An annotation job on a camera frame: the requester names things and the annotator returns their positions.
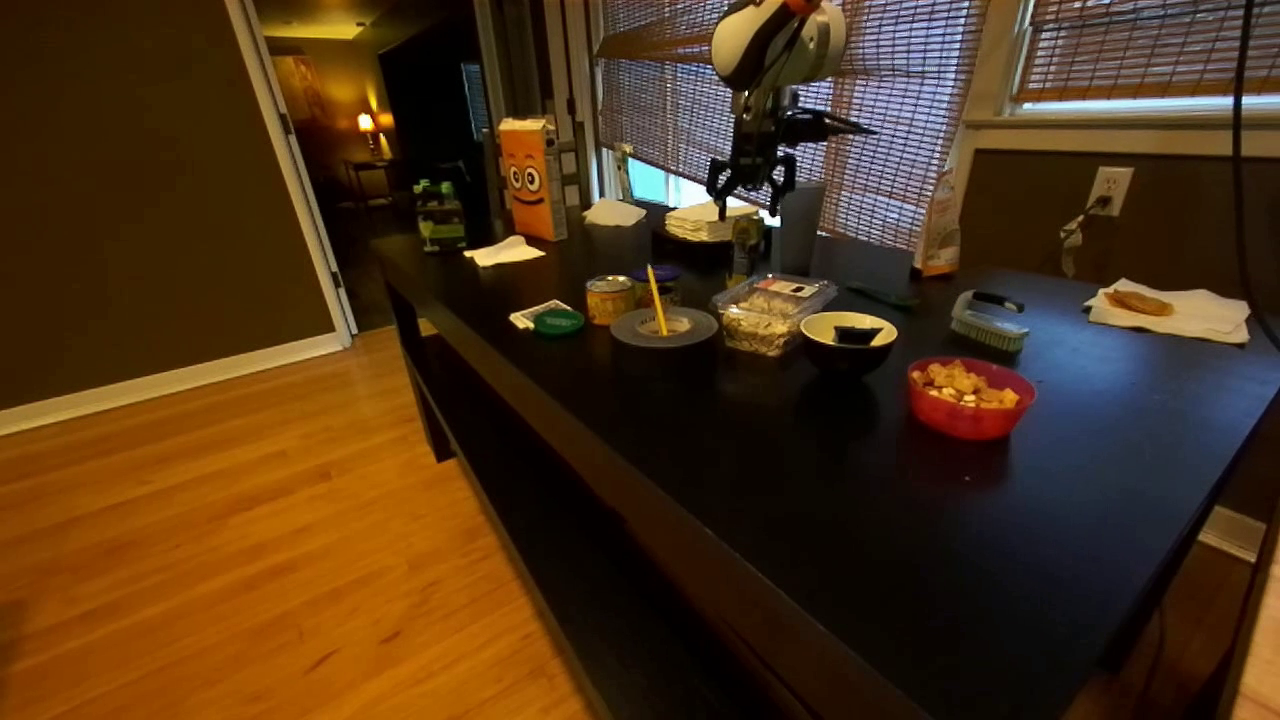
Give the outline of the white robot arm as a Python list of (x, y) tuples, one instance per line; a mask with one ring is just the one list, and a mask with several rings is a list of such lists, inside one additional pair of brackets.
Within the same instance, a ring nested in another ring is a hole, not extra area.
[(709, 196), (768, 191), (768, 210), (795, 187), (795, 144), (866, 137), (866, 124), (806, 110), (795, 87), (835, 74), (850, 25), (830, 0), (731, 0), (713, 27), (713, 74), (731, 93), (731, 151), (709, 160)]

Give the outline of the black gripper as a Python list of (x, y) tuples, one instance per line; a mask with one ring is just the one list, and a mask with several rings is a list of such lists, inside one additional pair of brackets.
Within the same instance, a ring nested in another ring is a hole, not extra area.
[(768, 210), (795, 187), (795, 144), (826, 144), (834, 137), (870, 137), (870, 124), (830, 110), (806, 110), (795, 87), (735, 87), (731, 93), (731, 149), (709, 160), (704, 191), (728, 204), (731, 191), (768, 191)]

